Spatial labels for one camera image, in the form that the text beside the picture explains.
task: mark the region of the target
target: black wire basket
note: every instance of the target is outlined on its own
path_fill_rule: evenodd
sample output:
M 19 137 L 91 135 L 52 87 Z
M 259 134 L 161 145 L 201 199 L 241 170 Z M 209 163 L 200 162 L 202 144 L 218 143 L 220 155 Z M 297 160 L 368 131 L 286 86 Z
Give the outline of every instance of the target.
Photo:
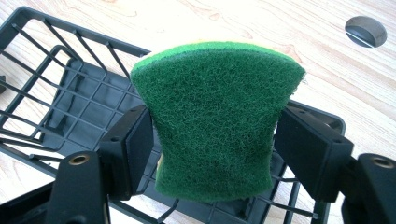
M 143 104 L 128 71 L 149 53 L 146 49 L 21 7 L 0 29 L 0 53 L 0 151 L 48 175 L 56 175 L 53 163 L 62 157 L 98 150 L 99 140 L 123 113 Z M 292 101 L 290 105 L 330 119 L 338 124 L 332 127 L 343 133 L 344 123 L 336 116 Z M 170 208 L 160 217 L 151 217 L 138 207 L 111 203 L 130 217 L 162 223 L 177 210 L 205 223 L 263 223 L 275 206 L 287 211 L 284 223 L 291 223 L 293 214 L 310 217 L 311 223 L 327 222 L 328 203 L 315 203 L 311 211 L 295 207 L 300 183 L 297 178 L 282 177 L 287 165 L 275 149 L 271 162 L 274 187 L 260 195 L 217 203 L 162 196 L 154 190 L 161 155 L 155 129 L 154 136 L 139 192 Z M 280 182 L 292 183 L 287 205 L 274 202 Z

